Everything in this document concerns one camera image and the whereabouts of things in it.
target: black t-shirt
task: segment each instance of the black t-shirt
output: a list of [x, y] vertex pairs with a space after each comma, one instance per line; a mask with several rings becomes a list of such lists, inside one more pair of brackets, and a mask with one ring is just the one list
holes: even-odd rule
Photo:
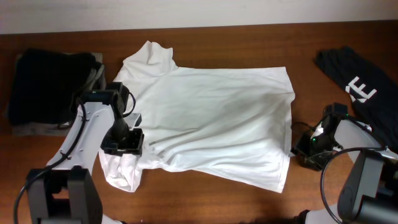
[[393, 151], [398, 151], [398, 87], [349, 47], [323, 50], [316, 65], [350, 94], [357, 115]]

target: white backdrop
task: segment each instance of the white backdrop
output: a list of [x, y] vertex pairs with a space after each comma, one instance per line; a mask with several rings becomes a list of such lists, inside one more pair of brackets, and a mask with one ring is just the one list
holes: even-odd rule
[[0, 34], [381, 19], [397, 0], [0, 0]]

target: white cloth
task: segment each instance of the white cloth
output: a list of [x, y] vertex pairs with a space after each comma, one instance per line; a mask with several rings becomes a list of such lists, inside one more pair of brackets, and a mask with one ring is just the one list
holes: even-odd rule
[[172, 55], [146, 42], [124, 60], [114, 81], [137, 99], [144, 147], [141, 158], [99, 151], [106, 180], [134, 192], [143, 169], [197, 170], [281, 192], [295, 96], [286, 69], [182, 68]]

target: wood grain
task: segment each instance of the wood grain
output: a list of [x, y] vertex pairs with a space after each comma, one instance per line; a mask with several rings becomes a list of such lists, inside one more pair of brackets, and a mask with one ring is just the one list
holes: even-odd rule
[[[349, 96], [313, 63], [318, 50], [349, 45], [398, 81], [398, 22], [343, 22], [192, 29], [118, 30], [0, 36], [0, 107], [4, 111], [12, 88], [14, 60], [28, 47], [59, 52], [101, 52], [106, 79], [111, 81], [123, 59], [145, 41], [174, 48], [178, 66], [193, 68], [286, 67], [296, 98], [294, 121], [315, 124], [333, 102], [349, 105]], [[0, 122], [0, 222], [12, 221], [12, 204], [31, 168], [43, 167], [63, 138], [17, 137]], [[327, 174], [327, 194], [335, 203], [351, 169], [342, 157]], [[302, 210], [321, 209], [320, 174], [291, 159], [282, 194], [201, 172], [145, 170], [137, 192], [110, 186], [99, 161], [93, 179], [104, 212], [128, 223], [239, 223], [255, 218], [289, 218]], [[20, 223], [30, 223], [27, 199], [19, 208]]]

